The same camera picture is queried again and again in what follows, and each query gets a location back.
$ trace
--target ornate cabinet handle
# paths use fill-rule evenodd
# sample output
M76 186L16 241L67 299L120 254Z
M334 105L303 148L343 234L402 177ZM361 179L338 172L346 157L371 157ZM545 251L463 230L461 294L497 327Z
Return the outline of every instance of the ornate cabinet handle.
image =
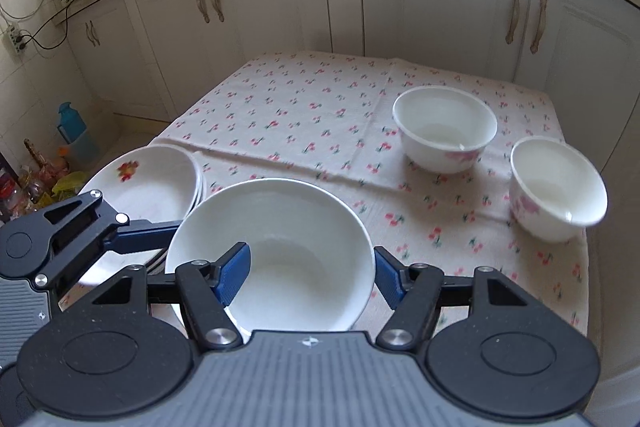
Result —
M513 0L513 7L511 7L511 24L509 24L509 31L507 32L507 44L513 42L513 36L516 33L518 27L518 21L520 20L520 0Z
M207 6L203 3L202 0L196 0L196 4L198 5L198 10L200 10L200 13L202 13L204 22L209 24L209 14L207 13Z
M85 22L84 23L84 32L86 33L86 38L89 42L91 42L91 44L94 45L95 48L95 41L94 38L91 36L91 33L89 33L89 23Z
M95 32L94 22L93 21L89 21L89 24L91 26L91 35L93 35L95 41L98 42L98 46L101 46L102 44L100 44L100 39L98 38L98 35Z
M225 15L222 13L222 7L220 6L220 0L211 0L211 4L213 4L213 9L218 14L218 19L220 22L225 21Z
M531 44L531 53L534 55L538 52L538 47L542 39L542 35L545 34L546 28L546 0L540 0L540 19L538 20L538 31Z

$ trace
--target table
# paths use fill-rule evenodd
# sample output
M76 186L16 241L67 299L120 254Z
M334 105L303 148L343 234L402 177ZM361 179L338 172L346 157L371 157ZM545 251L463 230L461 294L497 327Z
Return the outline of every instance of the table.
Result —
M391 108L424 85L471 92L496 114L497 136L470 171L431 174L402 153ZM195 153L209 195L262 177L311 182L345 201L373 243L403 263L463 276L493 266L586 334L585 234L548 245L510 215L510 152L527 135L562 139L546 94L399 59L301 52L249 61L157 140ZM466 313L444 309L438 328ZM390 314L374 288L355 328L375 336Z

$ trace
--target plate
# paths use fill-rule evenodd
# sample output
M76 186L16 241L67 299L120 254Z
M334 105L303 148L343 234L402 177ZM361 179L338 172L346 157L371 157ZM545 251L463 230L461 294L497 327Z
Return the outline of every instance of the plate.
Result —
M204 183L193 156L179 147L149 145L120 156L98 172L81 193L101 190L119 212L152 223L184 219L200 203ZM82 276L80 283L97 286L129 264L147 265L162 250L121 255L107 251Z

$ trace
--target bowl rim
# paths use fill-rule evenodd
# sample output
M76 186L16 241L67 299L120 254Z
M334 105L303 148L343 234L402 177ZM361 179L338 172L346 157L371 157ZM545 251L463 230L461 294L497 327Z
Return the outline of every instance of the bowl rim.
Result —
M469 146L469 147L465 147L463 150L460 149L460 147L454 147L454 146L450 146L450 145L442 145L436 142L432 142L429 140L425 140L424 138L421 138L419 136L417 136L417 134L409 131L407 129L407 127L404 126L404 124L400 121L400 118L398 117L398 101L404 97L405 95L408 95L411 92L415 92L418 90L427 90L427 89L432 89L432 90L446 90L446 91L452 91L452 92L456 92L458 94L462 94L470 99L472 99L475 103L481 105L490 115L492 122L494 124L494 133L492 135L492 137L489 140L486 140L484 142L481 142L479 144L473 145L473 146ZM422 144L422 145L426 145L427 147L431 147L434 148L436 150L439 151L444 151L444 152L471 152L471 151L475 151L478 149L482 149L483 147L486 147L487 145L489 145L492 140L494 140L495 135L498 133L498 119L495 116L495 113L493 112L493 110L487 105L485 104L482 100L480 100L478 97L476 97L475 95L472 95L469 92L466 92L462 89L457 89L455 87L449 87L449 86L417 86L417 87L412 87L411 89L407 89L404 93L400 94L397 98L396 101L394 102L393 108L391 109L391 114L393 116L394 122L396 122L396 125L400 128L400 130L405 133L408 137L410 137L411 139L417 141L418 143Z
M515 168L515 165L513 164L513 153L515 152L517 147L521 146L522 144L524 144L526 142L531 142L531 141L538 141L538 142L545 141L545 142L552 142L552 143L558 144L558 145L562 146L563 148L567 149L568 151L572 152L578 159L580 159L582 162L586 163L588 168L591 169L591 171L595 172L595 174L598 177L598 180L600 182L598 184L598 187L604 193L604 209L602 211L602 214L598 214L598 217L596 219L590 219L588 221L580 221L578 219L569 220L569 219L566 219L566 217L563 216L562 214L560 214L559 212L556 212L555 210L552 210L551 208L549 208L543 200L541 200L539 197L534 195L533 192L531 192L531 190L529 190L529 187L527 187L525 182L522 180L522 178L520 177L520 175L518 174L518 172L517 172L517 170ZM579 227L579 228L584 229L585 227L592 227L593 225L596 225L597 223L601 222L602 218L607 214L607 208L609 206L609 195L607 194L607 187L605 186L604 181L602 180L602 176L600 175L598 170L595 168L593 163L591 163L589 161L589 159L584 154L582 154L580 151L578 151L575 147L571 147L564 140L560 140L558 138L551 138L549 136L537 136L537 135L536 136L526 136L524 138L520 138L515 143L513 148L511 149L511 156L510 156L510 159L509 159L509 163L511 165L511 174L516 179L516 181L518 182L518 185L523 190L523 192L535 204L537 204L540 208L542 208L547 214L550 214L551 216L555 217L556 219L562 221L563 223L566 223L568 225L572 225L574 227Z
M222 194L223 192L226 192L228 190L232 190L232 189L236 189L241 185L249 185L249 184L265 184L266 182L276 182L276 183L280 183L280 182L286 182L287 184L296 184L296 185L303 185L305 187L309 187L315 190L318 190L319 192L321 192L322 194L324 194L325 196L328 196L330 199L334 200L336 203L340 204L340 206L344 209L347 210L347 212L349 214L351 214L351 217L354 218L354 222L356 222L357 226L359 227L360 231L364 234L364 237L367 240L367 244L369 245L369 252L370 252L370 263L373 269L373 274L374 277L371 280L371 286L369 288L369 292L368 292L368 296L367 299L364 299L364 302L362 304L362 307L358 309L358 314L357 316L353 319L353 323L350 325L350 327L353 327L353 325L357 322L357 320L362 316L362 313L364 312L365 308L367 307L367 304L369 303L369 299L370 299L370 295L371 292L373 291L373 286L375 283L375 273L376 273L376 256L374 253L374 246L373 246L373 242L371 241L371 237L369 235L369 232L367 232L367 228L364 226L364 223L362 222L362 220L358 217L358 214L356 214L355 212L353 212L353 209L351 209L349 207L348 204L346 204L344 201L342 201L340 198L338 198L337 196L335 196L334 194L332 194L331 192L329 192L328 190L325 190L322 187L318 187L317 185L308 183L308 182L303 182L301 180L294 180L292 178L277 178L277 177L273 177L273 178L258 178L255 180L246 180L243 182L238 182L235 183L233 185L229 185L228 187L222 188L221 190L219 190L218 192L211 194L208 198L206 198L205 200L202 200L199 204L197 204L197 206L189 213L189 215L187 217L184 218L184 220L182 221L182 223L180 223L180 226L178 227L178 229L175 231L174 233L174 237L172 237L171 242L169 243L169 247L167 248L167 258L169 257L169 255L171 254L171 247L172 244L174 243L174 240L176 237L178 237L178 232L180 232L180 229L183 227L184 223L187 221L187 219L189 217L191 217L191 214L193 214L198 208L200 208L201 206L203 206L203 204L208 203L209 201L213 200L216 196L218 196L219 194ZM165 259L165 265L164 265L164 273L167 273L166 271L166 259ZM238 328L238 330L244 330L244 328L241 328L240 325L236 324L236 327Z

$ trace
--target bowl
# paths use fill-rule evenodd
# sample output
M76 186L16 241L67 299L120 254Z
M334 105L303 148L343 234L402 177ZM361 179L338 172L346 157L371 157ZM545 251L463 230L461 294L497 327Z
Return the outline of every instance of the bowl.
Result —
M104 201L131 220L177 221L200 202L204 184L200 171L189 152L171 145L149 145L109 163L86 183L81 193L98 188ZM129 264L152 263L161 252L121 255L107 251L79 282L97 286Z
M251 270L226 311L245 339L256 329L346 331L369 300L369 234L322 188L265 178L220 190L182 222L164 271L215 261L238 241L251 249Z
M405 154L438 174L471 168L498 130L484 102L453 87L409 89L398 96L392 112Z
M599 223L607 190L596 168L573 147L552 138L519 140L511 152L509 198L523 229L562 243Z

